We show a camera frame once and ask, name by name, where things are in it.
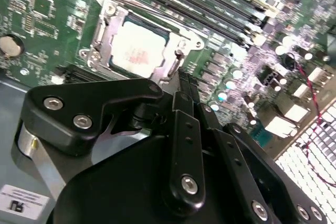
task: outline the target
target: motherboard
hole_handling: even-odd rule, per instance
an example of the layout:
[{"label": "motherboard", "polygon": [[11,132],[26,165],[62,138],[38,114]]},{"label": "motherboard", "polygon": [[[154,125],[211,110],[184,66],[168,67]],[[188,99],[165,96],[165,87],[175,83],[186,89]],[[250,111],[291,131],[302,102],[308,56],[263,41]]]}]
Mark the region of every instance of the motherboard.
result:
[{"label": "motherboard", "polygon": [[0,0],[0,69],[29,87],[179,68],[222,124],[294,136],[334,76],[336,0]]}]

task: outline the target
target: label sticker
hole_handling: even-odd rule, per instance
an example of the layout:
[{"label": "label sticker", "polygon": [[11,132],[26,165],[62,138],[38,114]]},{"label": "label sticker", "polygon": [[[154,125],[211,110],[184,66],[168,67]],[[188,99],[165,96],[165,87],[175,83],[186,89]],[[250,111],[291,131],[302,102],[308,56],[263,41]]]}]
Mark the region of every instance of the label sticker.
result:
[{"label": "label sticker", "polygon": [[49,197],[4,185],[0,191],[0,210],[37,220],[48,200]]}]

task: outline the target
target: red wire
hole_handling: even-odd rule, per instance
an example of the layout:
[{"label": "red wire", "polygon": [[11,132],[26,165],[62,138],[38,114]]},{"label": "red wire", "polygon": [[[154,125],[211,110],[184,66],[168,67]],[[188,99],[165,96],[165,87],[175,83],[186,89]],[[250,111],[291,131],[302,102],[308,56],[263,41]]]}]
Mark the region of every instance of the red wire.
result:
[{"label": "red wire", "polygon": [[[317,97],[316,97],[316,94],[314,92],[314,88],[313,88],[313,85],[311,83],[311,81],[309,80],[306,72],[302,69],[302,66],[298,65],[298,70],[300,71],[300,73],[305,77],[306,81],[307,81],[307,85],[311,91],[311,95],[312,95],[312,99],[313,99],[313,103],[314,103],[314,106],[316,108],[316,112],[317,112],[317,121],[316,121],[316,126],[314,127],[313,129],[313,132],[309,135],[309,139],[311,139],[311,136],[313,133],[315,133],[315,131],[317,130],[318,127],[320,127],[321,123],[322,123],[322,114],[320,112],[320,108],[319,108],[319,104],[317,102]],[[316,176],[322,180],[324,183],[326,183],[327,185],[329,186],[332,186],[332,187],[335,187],[336,188],[336,183],[331,183],[331,182],[328,182],[326,181],[315,169],[315,167],[313,166],[313,164],[310,162],[310,159],[309,159],[309,145],[312,143],[312,140],[308,141],[307,143],[307,152],[306,152],[306,157],[308,159],[308,164],[310,165],[312,171],[316,174]]]}]

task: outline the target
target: black arm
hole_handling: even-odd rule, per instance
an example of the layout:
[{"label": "black arm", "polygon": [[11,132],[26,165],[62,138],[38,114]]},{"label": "black arm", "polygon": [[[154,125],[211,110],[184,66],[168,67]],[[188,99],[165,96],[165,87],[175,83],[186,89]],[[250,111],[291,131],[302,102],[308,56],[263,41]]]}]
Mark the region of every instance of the black arm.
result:
[{"label": "black arm", "polygon": [[[111,135],[152,132],[97,165],[82,166],[58,197],[51,223],[327,223],[241,127],[222,128],[200,103],[195,79],[179,75],[174,95],[147,79],[27,93],[19,147],[31,135],[30,144],[35,137],[70,163],[86,159],[107,125]],[[22,151],[37,163],[38,147]]]}]

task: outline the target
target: ventilation grille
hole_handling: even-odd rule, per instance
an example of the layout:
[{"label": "ventilation grille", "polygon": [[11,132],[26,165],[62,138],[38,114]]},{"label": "ventilation grille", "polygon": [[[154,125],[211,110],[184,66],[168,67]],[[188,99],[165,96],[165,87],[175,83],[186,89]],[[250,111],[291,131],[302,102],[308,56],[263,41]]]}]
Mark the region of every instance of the ventilation grille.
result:
[{"label": "ventilation grille", "polygon": [[327,215],[328,223],[336,224],[336,188],[321,181],[311,170],[306,157],[309,139],[309,159],[316,171],[328,182],[336,182],[336,103],[322,115],[321,126],[313,133],[312,124],[297,141],[279,157],[276,163]]}]

